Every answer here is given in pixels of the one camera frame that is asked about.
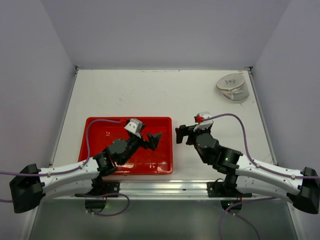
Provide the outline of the white mesh laundry bag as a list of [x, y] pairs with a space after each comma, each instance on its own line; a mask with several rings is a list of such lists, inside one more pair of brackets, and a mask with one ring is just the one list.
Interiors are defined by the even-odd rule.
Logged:
[[231, 103], [243, 103], [250, 96], [248, 85], [243, 74], [228, 74], [216, 83], [216, 89], [222, 97]]

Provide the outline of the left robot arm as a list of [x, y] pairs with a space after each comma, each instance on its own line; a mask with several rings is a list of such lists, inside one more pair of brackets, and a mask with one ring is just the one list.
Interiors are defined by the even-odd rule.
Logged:
[[13, 210], [24, 213], [37, 207], [41, 200], [64, 195], [99, 196], [103, 193], [102, 177], [109, 176], [124, 165], [138, 149], [155, 151], [161, 133], [148, 133], [147, 139], [129, 133], [127, 140], [118, 138], [102, 152], [86, 160], [56, 168], [38, 168], [29, 164], [9, 182]]

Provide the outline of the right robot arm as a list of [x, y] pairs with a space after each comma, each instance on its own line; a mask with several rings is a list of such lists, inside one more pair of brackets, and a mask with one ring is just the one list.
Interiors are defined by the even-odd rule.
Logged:
[[181, 125], [175, 129], [176, 143], [193, 146], [203, 163], [224, 174], [223, 192], [227, 196], [258, 194], [285, 200], [298, 210], [318, 214], [320, 177], [310, 167], [302, 170], [280, 167], [220, 145], [211, 135], [212, 125]]

